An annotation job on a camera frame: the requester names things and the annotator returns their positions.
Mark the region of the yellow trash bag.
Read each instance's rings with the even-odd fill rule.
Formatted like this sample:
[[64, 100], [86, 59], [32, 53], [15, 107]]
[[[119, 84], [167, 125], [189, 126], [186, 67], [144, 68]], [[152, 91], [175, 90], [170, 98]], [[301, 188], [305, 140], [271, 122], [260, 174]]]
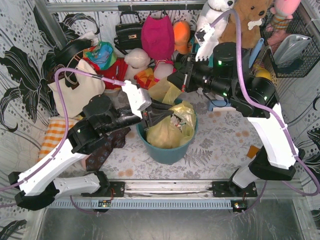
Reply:
[[170, 109], [173, 111], [173, 115], [184, 120], [186, 125], [182, 127], [182, 130], [179, 130], [171, 123], [172, 115], [168, 116], [149, 128], [146, 133], [146, 141], [161, 149], [178, 148], [191, 141], [196, 132], [197, 118], [195, 110], [189, 102], [185, 100], [179, 102], [178, 97], [182, 94], [182, 91], [165, 77], [152, 86], [148, 93], [153, 99], [172, 105]]

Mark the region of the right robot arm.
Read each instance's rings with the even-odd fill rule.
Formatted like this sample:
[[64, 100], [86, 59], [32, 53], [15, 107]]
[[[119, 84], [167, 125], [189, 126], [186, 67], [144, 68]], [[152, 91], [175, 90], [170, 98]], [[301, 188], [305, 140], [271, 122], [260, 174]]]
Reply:
[[299, 155], [299, 150], [288, 141], [284, 132], [286, 125], [275, 85], [265, 77], [250, 75], [250, 52], [242, 48], [239, 53], [240, 56], [236, 43], [220, 43], [213, 49], [212, 67], [189, 54], [185, 65], [167, 78], [183, 92], [202, 88], [204, 93], [212, 92], [222, 97], [257, 131], [263, 146], [223, 187], [233, 195], [258, 179], [290, 181], [295, 175], [294, 165]]

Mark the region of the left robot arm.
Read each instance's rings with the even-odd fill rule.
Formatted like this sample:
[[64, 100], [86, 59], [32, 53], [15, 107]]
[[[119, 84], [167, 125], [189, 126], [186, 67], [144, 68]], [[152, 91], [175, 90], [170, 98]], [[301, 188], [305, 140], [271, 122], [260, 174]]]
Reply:
[[54, 150], [32, 168], [8, 175], [9, 182], [19, 190], [14, 197], [16, 205], [37, 211], [61, 197], [113, 195], [111, 184], [102, 171], [81, 177], [60, 178], [59, 175], [105, 145], [111, 134], [136, 124], [142, 124], [144, 128], [153, 127], [173, 114], [171, 108], [172, 105], [153, 99], [141, 111], [142, 116], [137, 116], [129, 106], [116, 109], [106, 95], [94, 96], [82, 110], [85, 117], [68, 130], [66, 138]]

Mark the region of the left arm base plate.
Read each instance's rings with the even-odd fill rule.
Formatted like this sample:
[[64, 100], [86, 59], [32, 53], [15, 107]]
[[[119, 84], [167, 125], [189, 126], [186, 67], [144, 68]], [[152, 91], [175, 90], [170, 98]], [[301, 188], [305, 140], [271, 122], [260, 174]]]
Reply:
[[125, 194], [125, 185], [124, 181], [111, 181], [110, 187], [108, 190], [102, 193], [102, 197], [113, 197], [113, 198], [123, 198]]

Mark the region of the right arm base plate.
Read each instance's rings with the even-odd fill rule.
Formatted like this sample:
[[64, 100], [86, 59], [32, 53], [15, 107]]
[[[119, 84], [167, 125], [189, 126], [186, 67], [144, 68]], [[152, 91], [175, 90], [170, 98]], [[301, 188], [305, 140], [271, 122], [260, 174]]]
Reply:
[[245, 188], [241, 188], [233, 182], [213, 181], [210, 189], [212, 190], [213, 196], [216, 198], [242, 198], [258, 196], [255, 182], [250, 183]]

